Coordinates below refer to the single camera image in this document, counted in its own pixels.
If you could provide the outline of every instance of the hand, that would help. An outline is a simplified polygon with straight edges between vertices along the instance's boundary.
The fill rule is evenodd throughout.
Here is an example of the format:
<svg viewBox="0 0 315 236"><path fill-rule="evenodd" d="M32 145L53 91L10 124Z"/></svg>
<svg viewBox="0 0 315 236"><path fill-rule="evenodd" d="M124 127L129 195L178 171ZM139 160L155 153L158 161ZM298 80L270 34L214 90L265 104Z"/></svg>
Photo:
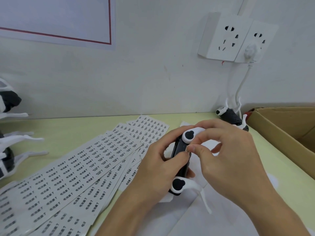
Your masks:
<svg viewBox="0 0 315 236"><path fill-rule="evenodd" d="M187 150L199 156L203 176L218 193L242 206L275 192L249 132L220 119L201 121L195 127L206 130ZM200 145L209 139L220 142L212 151Z"/></svg>
<svg viewBox="0 0 315 236"><path fill-rule="evenodd" d="M178 171L188 162L188 152L180 152L172 159L166 160L164 151L184 131L195 126L182 126L165 134L161 139L152 143L139 169L126 190L138 192L142 203L152 207L158 203L171 188L172 182ZM189 169L187 177L195 174Z"/></svg>

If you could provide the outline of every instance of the brown cardboard box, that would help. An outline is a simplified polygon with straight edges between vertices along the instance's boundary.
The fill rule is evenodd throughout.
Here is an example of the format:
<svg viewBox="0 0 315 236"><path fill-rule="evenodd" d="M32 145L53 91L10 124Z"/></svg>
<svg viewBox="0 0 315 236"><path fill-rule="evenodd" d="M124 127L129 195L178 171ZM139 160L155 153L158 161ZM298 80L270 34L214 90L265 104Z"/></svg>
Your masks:
<svg viewBox="0 0 315 236"><path fill-rule="evenodd" d="M315 179L315 107L256 108L247 124Z"/></svg>

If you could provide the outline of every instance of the white electrical outlet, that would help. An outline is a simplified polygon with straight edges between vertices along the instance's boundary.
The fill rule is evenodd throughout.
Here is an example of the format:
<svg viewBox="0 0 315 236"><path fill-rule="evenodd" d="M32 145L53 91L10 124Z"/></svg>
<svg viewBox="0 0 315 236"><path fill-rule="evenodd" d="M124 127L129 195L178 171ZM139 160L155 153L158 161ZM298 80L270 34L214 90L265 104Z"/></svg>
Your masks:
<svg viewBox="0 0 315 236"><path fill-rule="evenodd" d="M278 25L267 24L260 21L253 21L234 62L247 63L248 60L244 57L245 49L250 44L257 43L261 49L260 55L256 62L259 63L269 44L274 38L278 28Z"/></svg>
<svg viewBox="0 0 315 236"><path fill-rule="evenodd" d="M209 13L198 54L208 59L234 61L252 22L238 15Z"/></svg>

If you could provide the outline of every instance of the person's left hand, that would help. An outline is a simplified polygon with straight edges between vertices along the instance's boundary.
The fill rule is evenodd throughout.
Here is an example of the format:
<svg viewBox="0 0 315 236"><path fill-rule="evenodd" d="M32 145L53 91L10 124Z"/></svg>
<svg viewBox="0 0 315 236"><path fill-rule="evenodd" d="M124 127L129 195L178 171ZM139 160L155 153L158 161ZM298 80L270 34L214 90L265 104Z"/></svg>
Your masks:
<svg viewBox="0 0 315 236"><path fill-rule="evenodd" d="M184 131L191 128L194 128L194 125L176 128L165 134L155 143L152 143L140 163L134 179L126 190L132 190L149 207L157 204L171 188L178 171L189 160L189 153L187 151L180 152L169 160L165 159L164 151ZM187 177L195 177L195 173L189 169Z"/></svg>

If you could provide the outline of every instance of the table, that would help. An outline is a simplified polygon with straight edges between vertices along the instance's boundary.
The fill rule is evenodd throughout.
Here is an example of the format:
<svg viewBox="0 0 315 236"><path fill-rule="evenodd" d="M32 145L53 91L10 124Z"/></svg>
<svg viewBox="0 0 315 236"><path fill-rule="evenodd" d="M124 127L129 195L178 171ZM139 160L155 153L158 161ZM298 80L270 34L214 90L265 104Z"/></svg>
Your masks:
<svg viewBox="0 0 315 236"><path fill-rule="evenodd" d="M160 114L150 115L176 128L182 121L195 124L204 119L216 118L215 113ZM136 119L138 116L108 116L60 119L26 119L1 121L3 133L12 131L34 131L34 137L44 137L44 142L23 141L11 148L15 155L26 151L49 151L45 156L29 157L21 163L17 172L0 182L0 187L13 180L21 180L50 162L60 158L88 140L112 130L117 123ZM267 142L257 131L250 128L265 170L279 180L278 193L301 217L304 224L315 231L315 180ZM102 222L121 194L116 193L108 208L98 217L94 225Z"/></svg>

